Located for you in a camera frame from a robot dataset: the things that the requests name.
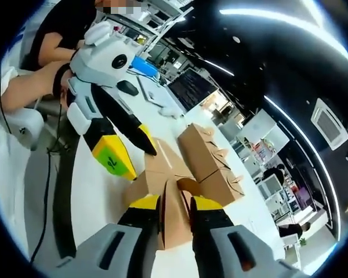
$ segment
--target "black shirt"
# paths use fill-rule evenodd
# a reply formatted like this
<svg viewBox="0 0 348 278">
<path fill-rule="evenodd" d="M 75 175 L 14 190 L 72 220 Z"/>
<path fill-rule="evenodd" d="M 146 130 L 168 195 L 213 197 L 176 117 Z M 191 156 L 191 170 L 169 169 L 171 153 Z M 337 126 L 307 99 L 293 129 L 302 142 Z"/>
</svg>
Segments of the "black shirt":
<svg viewBox="0 0 348 278">
<path fill-rule="evenodd" d="M 281 237 L 290 236 L 297 233 L 298 239 L 300 239 L 303 234 L 303 229 L 299 224 L 290 224 L 287 228 L 278 227 L 278 231 Z"/>
<path fill-rule="evenodd" d="M 276 175 L 278 181 L 280 182 L 281 185 L 284 184 L 285 178 L 284 178 L 284 174 L 282 173 L 281 170 L 279 170 L 276 167 L 273 167 L 271 169 L 266 170 L 263 173 L 263 180 L 265 180 L 266 178 L 270 177 L 271 175 Z"/>
<path fill-rule="evenodd" d="M 22 68 L 29 71 L 41 68 L 38 63 L 40 48 L 48 33 L 56 32 L 63 37 L 58 47 L 76 49 L 77 43 L 84 38 L 96 18 L 96 13 L 95 0 L 61 0 L 40 25 Z"/>
</svg>

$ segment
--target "air conditioner vent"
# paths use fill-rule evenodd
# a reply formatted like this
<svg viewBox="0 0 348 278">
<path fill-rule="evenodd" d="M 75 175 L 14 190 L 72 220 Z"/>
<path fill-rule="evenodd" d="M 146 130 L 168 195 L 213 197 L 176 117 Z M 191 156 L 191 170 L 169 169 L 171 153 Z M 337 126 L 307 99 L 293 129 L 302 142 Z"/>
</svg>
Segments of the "air conditioner vent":
<svg viewBox="0 0 348 278">
<path fill-rule="evenodd" d="M 311 121 L 332 150 L 339 148 L 348 140 L 348 132 L 341 121 L 320 98 L 317 99 Z"/>
</svg>

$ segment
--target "blue object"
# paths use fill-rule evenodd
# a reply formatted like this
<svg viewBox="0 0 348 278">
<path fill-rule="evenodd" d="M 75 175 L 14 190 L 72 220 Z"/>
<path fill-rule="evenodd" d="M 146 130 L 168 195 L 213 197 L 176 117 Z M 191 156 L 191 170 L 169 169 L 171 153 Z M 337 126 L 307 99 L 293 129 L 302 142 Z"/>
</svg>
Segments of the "blue object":
<svg viewBox="0 0 348 278">
<path fill-rule="evenodd" d="M 158 72 L 157 68 L 154 65 L 150 64 L 147 61 L 144 61 L 138 56 L 134 57 L 131 66 L 149 77 L 154 77 Z"/>
</svg>

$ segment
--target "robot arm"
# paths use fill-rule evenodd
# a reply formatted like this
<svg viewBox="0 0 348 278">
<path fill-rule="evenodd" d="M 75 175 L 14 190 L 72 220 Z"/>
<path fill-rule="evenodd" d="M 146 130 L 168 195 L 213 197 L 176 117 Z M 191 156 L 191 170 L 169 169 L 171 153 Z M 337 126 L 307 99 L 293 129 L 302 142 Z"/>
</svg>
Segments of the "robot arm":
<svg viewBox="0 0 348 278">
<path fill-rule="evenodd" d="M 110 29 L 108 22 L 93 26 L 85 34 L 86 45 L 70 62 L 75 77 L 68 80 L 67 116 L 111 174 L 134 180 L 137 175 L 129 154 L 111 122 L 135 146 L 150 155 L 157 153 L 148 129 L 119 96 L 117 82 L 134 54 L 123 41 L 110 36 Z"/>
<path fill-rule="evenodd" d="M 149 278 L 157 250 L 160 197 L 140 199 L 118 224 L 109 224 L 82 243 L 76 257 L 53 271 L 57 278 Z M 190 222 L 200 278 L 305 278 L 275 261 L 270 247 L 243 226 L 234 226 L 222 206 L 192 197 Z"/>
</svg>

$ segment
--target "white table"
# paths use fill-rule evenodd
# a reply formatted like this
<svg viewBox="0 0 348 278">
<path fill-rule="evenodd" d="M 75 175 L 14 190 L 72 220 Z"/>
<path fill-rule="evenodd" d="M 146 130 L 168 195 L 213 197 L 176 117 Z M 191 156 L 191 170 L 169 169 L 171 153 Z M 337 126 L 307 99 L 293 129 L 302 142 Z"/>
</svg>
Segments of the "white table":
<svg viewBox="0 0 348 278">
<path fill-rule="evenodd" d="M 261 194 L 242 161 L 211 119 L 199 106 L 179 120 L 163 117 L 158 113 L 157 106 L 145 101 L 136 76 L 127 74 L 125 79 L 132 82 L 140 93 L 136 97 L 121 93 L 121 97 L 141 122 L 148 126 L 151 134 L 165 140 L 178 154 L 180 152 L 176 139 L 186 128 L 186 124 L 194 122 L 215 129 L 214 139 L 217 145 L 230 150 L 227 161 L 232 171 L 236 176 L 244 176 L 241 187 L 245 197 L 227 206 L 226 213 L 235 224 L 243 224 L 271 246 L 275 259 L 284 258 L 284 243 Z M 132 145 L 123 135 L 119 135 L 126 145 L 137 173 L 140 174 L 144 170 L 143 151 Z M 72 229 L 77 247 L 105 225 L 118 222 L 125 211 L 121 194 L 129 184 L 129 181 L 109 174 L 99 165 L 84 139 L 80 139 L 71 190 Z M 198 277 L 191 243 L 168 251 L 158 251 L 152 277 Z"/>
</svg>

